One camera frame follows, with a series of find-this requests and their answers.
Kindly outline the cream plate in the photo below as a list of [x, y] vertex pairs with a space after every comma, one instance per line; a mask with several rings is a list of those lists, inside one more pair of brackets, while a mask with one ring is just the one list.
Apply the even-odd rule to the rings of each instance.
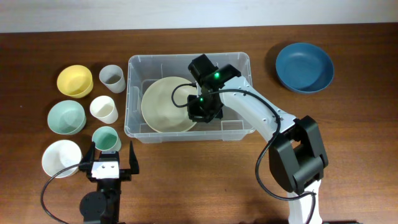
[[196, 125], [188, 117], [186, 108], [176, 107], [187, 103], [189, 95], [197, 89], [181, 77], [166, 77], [154, 82], [144, 93], [141, 111], [146, 123], [159, 133], [185, 132]]

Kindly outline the dark blue plate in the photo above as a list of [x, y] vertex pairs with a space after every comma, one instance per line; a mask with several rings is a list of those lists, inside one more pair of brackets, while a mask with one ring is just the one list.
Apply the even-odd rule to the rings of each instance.
[[284, 87], [301, 94], [324, 90], [335, 76], [330, 56], [320, 47], [305, 42], [284, 47], [275, 60], [275, 69]]

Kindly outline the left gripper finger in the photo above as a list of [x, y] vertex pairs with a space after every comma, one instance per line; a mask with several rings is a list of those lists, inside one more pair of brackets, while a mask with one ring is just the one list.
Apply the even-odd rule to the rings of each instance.
[[132, 141], [129, 144], [129, 165], [131, 170], [139, 170], [139, 163], [134, 152], [134, 146]]
[[81, 163], [83, 164], [90, 164], [94, 161], [95, 157], [95, 143], [92, 142], [88, 152], [83, 156]]

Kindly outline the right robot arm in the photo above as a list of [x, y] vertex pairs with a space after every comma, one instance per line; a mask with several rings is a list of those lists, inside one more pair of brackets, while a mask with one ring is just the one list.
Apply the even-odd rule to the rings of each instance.
[[[261, 96], [232, 65], [191, 63], [189, 72], [197, 82], [198, 94], [187, 99], [188, 116], [195, 122], [210, 122], [223, 106], [231, 108], [265, 139], [255, 176], [270, 196], [289, 203], [289, 223], [322, 223], [318, 192], [323, 170], [328, 165], [318, 124], [309, 116], [288, 114]], [[275, 181], [287, 192], [271, 192], [259, 175], [261, 161], [269, 156], [269, 169]]]

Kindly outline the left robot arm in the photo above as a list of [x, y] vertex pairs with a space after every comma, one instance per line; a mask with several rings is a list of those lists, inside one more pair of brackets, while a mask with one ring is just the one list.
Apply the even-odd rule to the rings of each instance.
[[118, 223], [121, 183], [131, 180], [139, 173], [139, 163], [133, 143], [129, 144], [128, 169], [120, 169], [119, 152], [101, 152], [95, 159], [96, 146], [92, 143], [81, 159], [78, 169], [86, 173], [87, 179], [97, 184], [93, 192], [87, 193], [80, 202], [80, 213], [84, 223]]

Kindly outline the white bowl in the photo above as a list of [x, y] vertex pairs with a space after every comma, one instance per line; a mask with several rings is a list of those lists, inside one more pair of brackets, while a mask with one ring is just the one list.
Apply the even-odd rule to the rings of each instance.
[[42, 156], [42, 168], [48, 176], [78, 164], [82, 159], [80, 147], [71, 140], [59, 140], [46, 148]]

